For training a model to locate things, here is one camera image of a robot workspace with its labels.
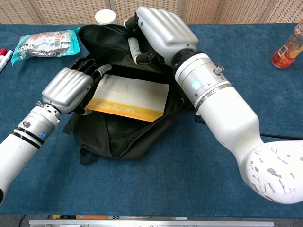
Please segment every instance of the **white cup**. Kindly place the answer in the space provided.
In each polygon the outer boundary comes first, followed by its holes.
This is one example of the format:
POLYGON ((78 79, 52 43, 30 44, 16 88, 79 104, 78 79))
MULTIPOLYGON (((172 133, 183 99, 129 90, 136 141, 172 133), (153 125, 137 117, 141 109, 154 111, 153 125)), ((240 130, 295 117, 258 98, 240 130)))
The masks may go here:
POLYGON ((98 25, 116 24, 116 13, 110 9, 102 9, 95 14, 98 25))

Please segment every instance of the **black cable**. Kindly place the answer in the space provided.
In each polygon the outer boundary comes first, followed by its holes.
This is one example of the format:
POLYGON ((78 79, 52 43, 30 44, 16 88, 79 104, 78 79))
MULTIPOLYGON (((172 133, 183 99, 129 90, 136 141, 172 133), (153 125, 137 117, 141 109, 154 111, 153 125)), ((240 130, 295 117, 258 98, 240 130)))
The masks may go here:
MULTIPOLYGON (((200 123, 200 124, 206 124, 205 121, 200 116, 197 116, 197 115, 196 115, 195 122, 200 123)), ((273 135, 273 134, 267 134, 267 133, 260 133, 260 136, 271 137, 271 138, 276 138, 276 139, 285 139, 285 140, 303 140, 303 137, 282 136, 282 135, 273 135)))
POLYGON ((303 137, 295 137, 295 136, 281 136, 281 135, 272 135, 266 133, 260 133, 261 136, 277 138, 277 139, 285 139, 285 140, 303 140, 303 137))
POLYGON ((23 217, 21 218, 20 222, 19 222, 19 227, 21 227, 22 221, 25 218, 26 215, 23 215, 23 217))

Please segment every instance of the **plastic bottle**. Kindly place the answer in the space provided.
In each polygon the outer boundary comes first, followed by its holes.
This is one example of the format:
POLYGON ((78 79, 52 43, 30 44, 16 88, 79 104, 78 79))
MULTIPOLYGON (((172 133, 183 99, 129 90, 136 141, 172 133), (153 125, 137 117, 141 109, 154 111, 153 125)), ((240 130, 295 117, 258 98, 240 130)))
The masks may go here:
POLYGON ((273 54, 271 62, 278 68, 287 68, 293 64, 301 51, 303 51, 303 18, 296 25, 287 42, 273 54))

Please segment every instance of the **table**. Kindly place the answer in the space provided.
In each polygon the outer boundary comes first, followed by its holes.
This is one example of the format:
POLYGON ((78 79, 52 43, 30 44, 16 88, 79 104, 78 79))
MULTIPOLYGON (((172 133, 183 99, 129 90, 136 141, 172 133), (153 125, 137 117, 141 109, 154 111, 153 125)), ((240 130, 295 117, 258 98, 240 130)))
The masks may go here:
MULTIPOLYGON (((23 35, 79 25, 0 25, 1 47, 14 49, 23 35)), ((288 69, 270 57, 294 24, 190 25, 206 52, 257 113, 263 133, 302 136, 303 56, 288 69)), ((77 56, 31 58, 0 75, 0 141, 41 100, 41 92, 77 56)), ((232 153, 194 111, 175 123, 138 160, 99 158, 80 164, 80 145, 62 132, 70 115, 13 181, 0 214, 107 214, 128 216, 229 216, 303 218, 303 203, 263 199, 241 179, 232 153)), ((265 142, 276 139, 264 138, 265 142)))

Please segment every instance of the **snack package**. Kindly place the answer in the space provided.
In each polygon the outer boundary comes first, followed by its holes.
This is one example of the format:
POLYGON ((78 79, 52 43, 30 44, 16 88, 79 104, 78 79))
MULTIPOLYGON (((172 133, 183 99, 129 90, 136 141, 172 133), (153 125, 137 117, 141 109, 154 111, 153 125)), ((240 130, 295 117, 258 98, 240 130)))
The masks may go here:
POLYGON ((76 35, 78 31, 79 28, 23 36, 14 50, 11 63, 31 57, 61 57, 77 54, 80 52, 76 35))

